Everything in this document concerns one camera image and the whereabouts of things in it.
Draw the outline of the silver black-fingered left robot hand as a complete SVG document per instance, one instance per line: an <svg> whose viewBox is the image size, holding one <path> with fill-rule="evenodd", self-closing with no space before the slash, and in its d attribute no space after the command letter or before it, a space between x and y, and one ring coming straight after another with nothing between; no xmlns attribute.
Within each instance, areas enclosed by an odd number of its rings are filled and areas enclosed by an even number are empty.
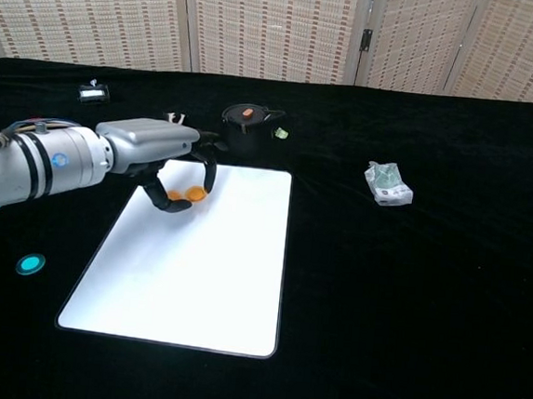
<svg viewBox="0 0 533 399"><path fill-rule="evenodd" d="M113 152L112 173L134 179L153 206L174 214L193 206L186 197L172 199L158 178L170 159L191 155L205 168L203 192L211 193L217 176L216 150L226 149L214 132L174 124L164 119L135 118L98 123L95 132L109 141Z"/></svg>

